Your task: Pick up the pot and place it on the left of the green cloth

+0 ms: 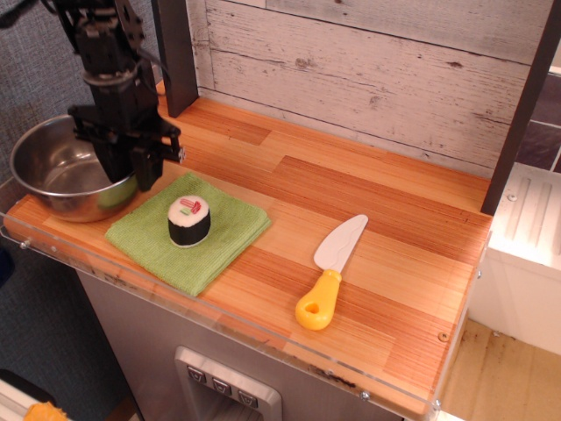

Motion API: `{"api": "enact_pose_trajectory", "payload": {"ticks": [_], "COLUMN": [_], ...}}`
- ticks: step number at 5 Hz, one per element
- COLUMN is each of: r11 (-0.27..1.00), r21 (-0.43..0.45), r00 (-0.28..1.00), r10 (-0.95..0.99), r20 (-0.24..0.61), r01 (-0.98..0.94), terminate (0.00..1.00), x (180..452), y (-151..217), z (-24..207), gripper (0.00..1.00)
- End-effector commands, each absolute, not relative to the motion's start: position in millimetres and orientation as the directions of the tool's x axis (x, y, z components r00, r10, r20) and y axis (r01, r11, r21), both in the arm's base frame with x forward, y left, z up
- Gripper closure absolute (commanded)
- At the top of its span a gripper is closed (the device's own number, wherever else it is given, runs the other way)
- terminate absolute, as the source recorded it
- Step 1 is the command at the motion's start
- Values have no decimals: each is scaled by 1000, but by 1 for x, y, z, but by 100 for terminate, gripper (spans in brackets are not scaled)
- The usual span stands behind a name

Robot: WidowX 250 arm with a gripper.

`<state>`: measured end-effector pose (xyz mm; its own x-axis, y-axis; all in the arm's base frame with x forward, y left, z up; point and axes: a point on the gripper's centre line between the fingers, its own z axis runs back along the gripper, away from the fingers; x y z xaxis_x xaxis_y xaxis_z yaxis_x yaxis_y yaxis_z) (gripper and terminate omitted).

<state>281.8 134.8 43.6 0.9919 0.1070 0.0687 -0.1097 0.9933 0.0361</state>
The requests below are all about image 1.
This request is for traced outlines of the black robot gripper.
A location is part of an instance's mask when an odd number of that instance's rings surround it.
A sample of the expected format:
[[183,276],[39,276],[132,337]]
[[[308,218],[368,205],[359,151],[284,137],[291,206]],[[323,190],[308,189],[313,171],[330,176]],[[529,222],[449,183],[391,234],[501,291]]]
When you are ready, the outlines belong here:
[[68,109],[76,137],[93,144],[112,183],[131,176],[134,170],[139,190],[149,191],[162,176],[163,160],[181,162],[185,158],[179,143],[181,131],[158,113],[153,81],[140,72],[84,72],[82,77],[94,103]]

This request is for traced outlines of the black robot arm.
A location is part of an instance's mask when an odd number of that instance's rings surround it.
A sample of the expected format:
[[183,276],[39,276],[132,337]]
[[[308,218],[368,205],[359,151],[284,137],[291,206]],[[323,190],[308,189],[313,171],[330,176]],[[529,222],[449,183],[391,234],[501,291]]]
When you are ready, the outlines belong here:
[[164,161],[185,157],[180,129],[158,113],[152,64],[142,47],[142,20],[127,1],[46,1],[57,15],[83,65],[82,79],[91,105],[74,105],[68,114],[75,136],[90,142],[112,182],[135,175],[148,191],[161,178]]

